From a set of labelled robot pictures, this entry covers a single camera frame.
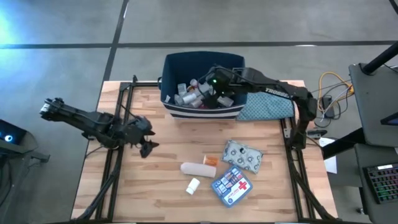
blue cloth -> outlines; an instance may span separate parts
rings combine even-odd
[[[288,99],[269,93],[248,93],[248,100],[238,121],[281,119],[293,116],[293,105]]]

concrete floor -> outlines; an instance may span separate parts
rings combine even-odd
[[[122,3],[0,1],[0,44],[110,44]],[[387,0],[130,0],[120,43],[394,40],[397,22]],[[349,79],[349,64],[368,62],[387,47],[118,49],[109,79],[130,80],[135,74],[140,80],[155,80],[167,54],[213,50],[242,55],[247,66],[270,78],[305,80],[309,90],[316,90],[323,72]],[[40,144],[38,151],[51,154],[48,164],[25,178],[10,223],[69,219],[87,141],[66,124],[40,119],[39,110],[45,98],[54,97],[95,110],[108,56],[108,48],[0,50],[0,94],[6,96],[0,98],[0,118],[29,130]],[[398,64],[398,58],[390,64]],[[354,97],[348,102],[348,111],[327,128],[329,137],[360,127]],[[339,217],[368,222],[355,212],[361,206],[358,190],[331,184]]]

white plastic container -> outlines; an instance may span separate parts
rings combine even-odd
[[[195,191],[197,190],[199,184],[200,181],[196,178],[193,178],[185,191],[188,192],[188,194],[193,195],[193,193],[195,193]]]
[[[216,176],[217,171],[217,168],[215,167],[193,162],[184,162],[183,164],[181,164],[180,169],[184,174],[199,175],[202,177],[211,178],[214,178]]]

keyboard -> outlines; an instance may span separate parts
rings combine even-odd
[[[377,203],[398,201],[398,164],[366,167],[364,173]]]

wooden table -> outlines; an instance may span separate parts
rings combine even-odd
[[[304,85],[303,81],[289,82]],[[104,83],[98,111],[114,113],[119,84]],[[136,87],[131,111],[151,121],[156,133],[151,139],[160,146],[146,159],[140,157],[137,148],[125,147],[114,222],[297,221],[279,121],[174,119],[160,102],[160,91],[155,87]],[[257,175],[244,171],[253,190],[233,208],[226,208],[218,199],[210,188],[211,178],[195,177],[201,184],[193,195],[187,194],[185,189],[194,176],[182,174],[180,165],[201,163],[204,155],[221,157],[229,139],[264,153]],[[98,146],[98,142],[90,142],[88,152]],[[321,151],[307,145],[303,155],[311,190],[327,211],[337,217]],[[98,193],[105,157],[106,150],[101,149],[85,160],[72,218],[79,216]],[[229,164],[219,162],[216,176],[228,167]],[[300,198],[306,211],[303,194]],[[108,211],[108,201],[109,195],[103,216]]]

